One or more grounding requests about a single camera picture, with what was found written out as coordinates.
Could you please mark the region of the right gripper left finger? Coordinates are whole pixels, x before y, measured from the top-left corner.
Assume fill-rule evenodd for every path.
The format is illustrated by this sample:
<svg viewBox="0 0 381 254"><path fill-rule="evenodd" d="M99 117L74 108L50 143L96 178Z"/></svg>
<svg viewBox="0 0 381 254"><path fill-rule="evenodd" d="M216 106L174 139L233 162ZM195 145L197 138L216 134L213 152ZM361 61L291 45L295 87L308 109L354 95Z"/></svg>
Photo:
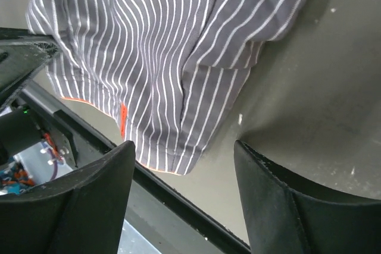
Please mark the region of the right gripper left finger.
<svg viewBox="0 0 381 254"><path fill-rule="evenodd" d="M2 195L1 253L117 253L134 167L128 141L21 195Z"/></svg>

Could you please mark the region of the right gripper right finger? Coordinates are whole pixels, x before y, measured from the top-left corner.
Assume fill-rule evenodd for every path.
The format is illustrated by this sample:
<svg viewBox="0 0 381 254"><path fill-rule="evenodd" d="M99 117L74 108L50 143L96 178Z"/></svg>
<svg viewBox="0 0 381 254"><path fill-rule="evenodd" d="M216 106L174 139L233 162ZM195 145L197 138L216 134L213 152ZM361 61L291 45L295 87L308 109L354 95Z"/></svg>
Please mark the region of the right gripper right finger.
<svg viewBox="0 0 381 254"><path fill-rule="evenodd" d="M238 140L234 163L252 253L380 253L380 201L315 183Z"/></svg>

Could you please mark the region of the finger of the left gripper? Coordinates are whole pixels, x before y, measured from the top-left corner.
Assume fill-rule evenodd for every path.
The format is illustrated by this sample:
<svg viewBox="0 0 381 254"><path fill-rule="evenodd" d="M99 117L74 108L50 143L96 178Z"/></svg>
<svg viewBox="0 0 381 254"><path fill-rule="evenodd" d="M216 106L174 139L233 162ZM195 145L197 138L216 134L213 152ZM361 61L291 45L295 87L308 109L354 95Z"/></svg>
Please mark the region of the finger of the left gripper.
<svg viewBox="0 0 381 254"><path fill-rule="evenodd" d="M51 36L2 27L1 105L9 105L57 53L59 48Z"/></svg>

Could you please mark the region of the grey striped underwear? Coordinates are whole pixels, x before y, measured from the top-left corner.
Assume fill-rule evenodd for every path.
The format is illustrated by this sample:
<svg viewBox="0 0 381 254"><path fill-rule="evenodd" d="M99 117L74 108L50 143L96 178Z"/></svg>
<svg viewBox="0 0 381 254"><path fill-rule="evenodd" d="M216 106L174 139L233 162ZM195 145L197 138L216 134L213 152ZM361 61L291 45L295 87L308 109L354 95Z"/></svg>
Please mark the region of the grey striped underwear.
<svg viewBox="0 0 381 254"><path fill-rule="evenodd" d="M31 0L26 19L60 50L56 93L113 118L143 166L185 175L305 1Z"/></svg>

